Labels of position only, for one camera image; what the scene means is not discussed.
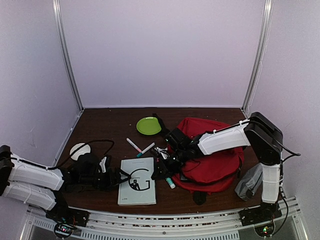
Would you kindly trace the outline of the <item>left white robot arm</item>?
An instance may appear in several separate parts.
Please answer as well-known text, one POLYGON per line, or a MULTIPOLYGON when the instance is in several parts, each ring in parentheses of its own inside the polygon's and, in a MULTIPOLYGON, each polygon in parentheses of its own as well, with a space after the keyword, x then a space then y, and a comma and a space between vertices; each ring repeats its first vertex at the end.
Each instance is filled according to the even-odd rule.
POLYGON ((111 169, 111 156, 92 153, 89 142, 74 145, 67 157, 73 163, 64 167, 45 166, 28 161, 0 147, 0 195, 41 208, 45 216, 57 223, 86 226, 89 212, 71 208, 64 193, 89 190, 106 192, 131 179, 120 168, 111 169))

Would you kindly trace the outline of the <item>red backpack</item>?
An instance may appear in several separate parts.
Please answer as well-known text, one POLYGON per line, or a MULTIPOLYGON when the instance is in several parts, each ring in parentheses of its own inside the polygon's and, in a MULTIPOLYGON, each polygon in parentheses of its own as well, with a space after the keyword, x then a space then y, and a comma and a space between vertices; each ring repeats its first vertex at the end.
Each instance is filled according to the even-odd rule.
POLYGON ((179 187, 192 193, 193 201, 199 206, 206 202, 207 195, 226 190, 239 177, 244 163, 241 146, 219 150, 209 155, 197 152, 193 143, 196 137, 210 130, 222 130, 228 124, 196 117, 184 118, 176 128, 169 130, 163 120, 159 133, 167 142, 168 158, 180 161, 182 168, 171 178, 179 187))

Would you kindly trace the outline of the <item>grey pencil case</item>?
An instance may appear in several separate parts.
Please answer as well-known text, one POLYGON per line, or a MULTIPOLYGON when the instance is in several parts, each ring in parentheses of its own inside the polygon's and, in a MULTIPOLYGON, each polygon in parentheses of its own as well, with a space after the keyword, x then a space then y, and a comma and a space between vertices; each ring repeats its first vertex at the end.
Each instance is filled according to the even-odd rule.
POLYGON ((251 199, 262 184, 263 167, 261 163, 250 168, 235 187, 235 193, 243 201, 251 199))

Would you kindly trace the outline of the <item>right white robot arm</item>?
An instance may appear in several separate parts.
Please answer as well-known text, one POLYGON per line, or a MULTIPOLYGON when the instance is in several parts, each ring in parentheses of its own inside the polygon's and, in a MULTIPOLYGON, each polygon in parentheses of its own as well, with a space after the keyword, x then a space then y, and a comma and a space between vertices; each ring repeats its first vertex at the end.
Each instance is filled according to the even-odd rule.
POLYGON ((236 193, 244 200, 262 189, 260 205, 242 210, 243 221, 270 221, 279 213, 279 194, 287 151, 283 132, 260 112, 229 125, 197 117, 184 118, 174 129, 162 127, 167 148, 155 161, 153 180, 172 178, 202 204, 206 196, 226 190, 240 175, 245 149, 256 166, 243 177, 236 193))

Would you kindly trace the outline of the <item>grey G book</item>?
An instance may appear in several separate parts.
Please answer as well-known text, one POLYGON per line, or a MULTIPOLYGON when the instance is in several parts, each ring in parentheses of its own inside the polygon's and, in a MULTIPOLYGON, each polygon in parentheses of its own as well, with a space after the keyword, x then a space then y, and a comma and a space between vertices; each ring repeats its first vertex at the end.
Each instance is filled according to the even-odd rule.
POLYGON ((123 159, 120 169, 129 174, 129 179, 119 185, 119 206, 155 205, 156 183, 152 180, 154 159, 152 157, 123 159))

